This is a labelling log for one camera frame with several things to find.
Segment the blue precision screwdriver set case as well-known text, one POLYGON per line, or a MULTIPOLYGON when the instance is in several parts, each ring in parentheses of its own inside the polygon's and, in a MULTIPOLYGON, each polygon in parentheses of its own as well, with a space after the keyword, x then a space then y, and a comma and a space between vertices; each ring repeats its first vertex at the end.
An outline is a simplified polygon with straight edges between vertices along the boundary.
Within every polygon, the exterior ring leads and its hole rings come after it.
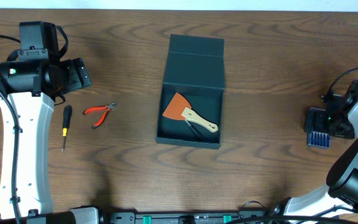
POLYGON ((331 143, 331 136, 328 133, 327 114, 325 110, 310 108, 307 111, 303 126, 306 133, 306 144, 309 147, 328 149, 331 143))

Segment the orange scraper wooden handle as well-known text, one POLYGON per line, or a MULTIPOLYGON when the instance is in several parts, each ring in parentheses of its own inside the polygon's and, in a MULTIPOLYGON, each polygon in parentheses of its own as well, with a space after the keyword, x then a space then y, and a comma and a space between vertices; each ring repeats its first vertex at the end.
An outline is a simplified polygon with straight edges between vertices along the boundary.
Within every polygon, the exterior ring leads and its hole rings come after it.
POLYGON ((177 121, 189 121, 201 125, 211 133, 219 130, 218 125, 202 118, 196 111, 192 110, 189 101, 181 94, 175 93, 162 116, 177 121))

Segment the small steel claw hammer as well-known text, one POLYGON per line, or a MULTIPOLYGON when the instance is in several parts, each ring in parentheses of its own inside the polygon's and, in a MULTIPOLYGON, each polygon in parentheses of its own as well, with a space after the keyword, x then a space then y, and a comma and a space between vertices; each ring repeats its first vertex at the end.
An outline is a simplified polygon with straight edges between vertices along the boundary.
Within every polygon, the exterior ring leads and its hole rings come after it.
POLYGON ((193 134, 199 139, 199 141, 205 141, 204 136, 187 120, 185 120, 185 123, 189 126, 193 134))

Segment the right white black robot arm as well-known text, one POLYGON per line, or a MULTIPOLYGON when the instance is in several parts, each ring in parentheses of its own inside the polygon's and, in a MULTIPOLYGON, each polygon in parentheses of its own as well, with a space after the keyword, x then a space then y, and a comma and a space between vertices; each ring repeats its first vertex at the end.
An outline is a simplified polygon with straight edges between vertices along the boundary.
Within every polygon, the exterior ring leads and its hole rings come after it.
POLYGON ((280 215, 335 217, 358 213, 358 80, 350 84, 345 95, 329 91, 323 100, 325 109, 307 111, 303 127, 307 145, 327 149, 333 137, 353 143, 331 167, 324 185, 289 198, 278 208, 280 215))

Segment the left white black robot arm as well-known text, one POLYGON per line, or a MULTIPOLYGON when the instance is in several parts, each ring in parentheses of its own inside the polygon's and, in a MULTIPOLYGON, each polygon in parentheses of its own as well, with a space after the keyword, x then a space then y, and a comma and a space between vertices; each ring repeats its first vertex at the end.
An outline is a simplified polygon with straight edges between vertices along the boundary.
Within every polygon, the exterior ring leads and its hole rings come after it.
POLYGON ((62 60, 60 26, 22 22, 21 47, 0 63, 3 118, 0 220, 53 212, 48 180, 48 134, 55 100, 91 86, 81 58, 62 60))

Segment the black open gift box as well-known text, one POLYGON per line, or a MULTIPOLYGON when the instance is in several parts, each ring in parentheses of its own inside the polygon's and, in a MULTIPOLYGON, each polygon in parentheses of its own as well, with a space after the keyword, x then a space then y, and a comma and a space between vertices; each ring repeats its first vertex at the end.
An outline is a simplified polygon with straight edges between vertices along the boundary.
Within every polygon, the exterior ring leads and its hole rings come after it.
POLYGON ((156 143, 219 149, 224 91, 224 39, 172 34, 162 82, 156 143), (203 142, 185 121, 162 116, 175 93, 183 95, 192 110, 217 124, 219 130, 211 133, 190 122, 204 136, 203 142))

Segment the black handled yellow screwdriver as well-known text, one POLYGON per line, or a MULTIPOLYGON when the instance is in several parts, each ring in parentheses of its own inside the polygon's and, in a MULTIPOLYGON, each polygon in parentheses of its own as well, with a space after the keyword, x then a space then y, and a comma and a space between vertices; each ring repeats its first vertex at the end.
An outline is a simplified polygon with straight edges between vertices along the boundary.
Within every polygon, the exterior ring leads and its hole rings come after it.
POLYGON ((63 125, 62 125, 62 136, 63 136, 63 143, 62 143, 62 152, 65 150, 65 144, 67 140, 68 130, 70 128, 70 121, 72 116, 72 106, 67 105, 63 110, 63 125))

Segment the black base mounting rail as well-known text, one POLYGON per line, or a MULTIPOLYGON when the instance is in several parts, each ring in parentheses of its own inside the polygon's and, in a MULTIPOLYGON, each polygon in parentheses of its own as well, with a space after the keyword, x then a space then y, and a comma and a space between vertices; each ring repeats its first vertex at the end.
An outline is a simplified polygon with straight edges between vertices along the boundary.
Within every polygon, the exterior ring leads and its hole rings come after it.
POLYGON ((77 207, 66 212, 40 214, 32 209, 28 214, 16 218, 3 218, 0 223, 98 223, 98 224, 197 224, 197 223, 230 223, 236 220, 248 219, 248 223, 335 223, 337 216, 328 218, 322 215, 304 220, 271 220, 266 210, 248 208, 245 210, 204 212, 204 213, 137 213, 133 211, 104 213, 98 207, 77 207))

